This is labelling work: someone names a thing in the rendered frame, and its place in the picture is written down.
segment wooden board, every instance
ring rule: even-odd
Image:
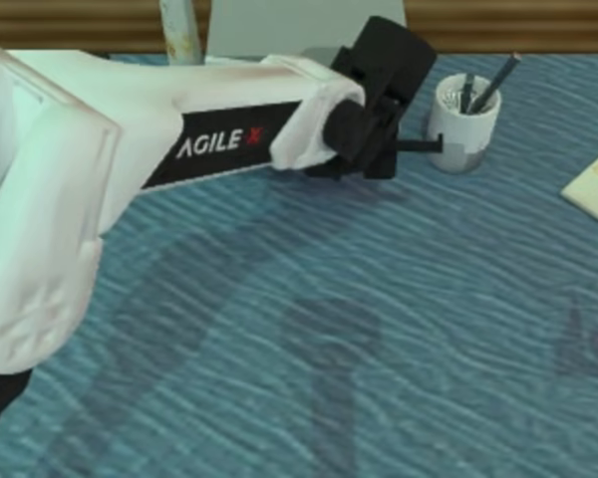
[[[598,53],[598,0],[407,0],[406,5],[410,27],[441,52]],[[205,36],[209,0],[195,0],[195,7]],[[157,0],[0,0],[0,45],[100,52],[164,48]]]

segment pen holder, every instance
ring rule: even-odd
[[[460,102],[465,79],[466,74],[461,73],[439,83],[426,128],[427,139],[444,136],[444,151],[430,153],[430,161],[452,174],[470,172],[482,163],[502,103],[501,94],[496,91],[480,113],[462,114]],[[470,100],[480,96],[488,85],[488,79],[474,77]]]

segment cup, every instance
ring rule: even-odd
[[[502,96],[496,91],[480,113],[460,112],[460,97],[467,74],[446,77],[435,90],[426,137],[435,140],[444,137],[443,152],[429,154],[434,166],[444,172],[461,174],[476,169],[483,161],[485,151],[496,126]],[[489,86],[489,80],[474,77],[471,100],[480,96]]]

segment robotic arm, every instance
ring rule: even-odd
[[[69,339],[102,236],[142,192],[253,167],[390,178],[436,60],[373,17],[331,68],[300,57],[149,67],[0,49],[0,412]]]

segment blue tablecloth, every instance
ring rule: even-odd
[[[440,58],[405,132],[503,61]],[[598,223],[558,195],[597,156],[598,56],[526,56],[473,174],[138,198],[0,478],[598,478]]]

